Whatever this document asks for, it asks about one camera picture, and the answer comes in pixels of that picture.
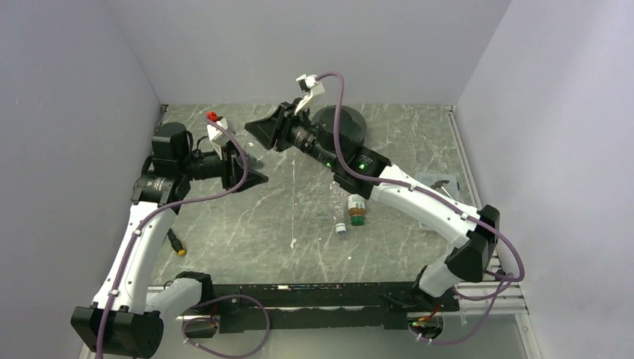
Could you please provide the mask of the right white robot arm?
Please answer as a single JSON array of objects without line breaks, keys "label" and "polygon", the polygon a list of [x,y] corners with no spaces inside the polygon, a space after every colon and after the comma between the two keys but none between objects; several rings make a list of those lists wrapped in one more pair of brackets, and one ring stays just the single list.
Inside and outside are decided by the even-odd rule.
[{"label": "right white robot arm", "polygon": [[367,122],[354,108],[335,106],[311,115],[283,102],[270,115],[245,124],[265,149],[283,152],[295,147],[329,168],[333,180],[351,195],[397,209],[440,234],[452,249],[416,277],[412,300],[430,310],[441,296],[461,282],[478,283],[496,246],[493,229],[499,211],[477,209],[453,201],[407,175],[387,157],[365,145]]}]

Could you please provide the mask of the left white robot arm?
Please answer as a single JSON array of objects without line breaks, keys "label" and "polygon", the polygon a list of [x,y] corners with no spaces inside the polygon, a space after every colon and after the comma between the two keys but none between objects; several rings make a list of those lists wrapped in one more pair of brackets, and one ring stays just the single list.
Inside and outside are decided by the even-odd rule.
[{"label": "left white robot arm", "polygon": [[155,128],[152,152],[134,184],[129,220],[121,246],[88,307],[74,309],[70,323],[97,358],[106,355],[151,358],[166,326],[187,310],[209,312],[215,303],[208,274],[185,271],[158,295],[148,296],[153,267],[180,209],[191,202],[195,180],[218,178],[224,194],[266,183],[250,168],[246,152],[225,119],[209,122],[213,151],[194,146],[182,123]]}]

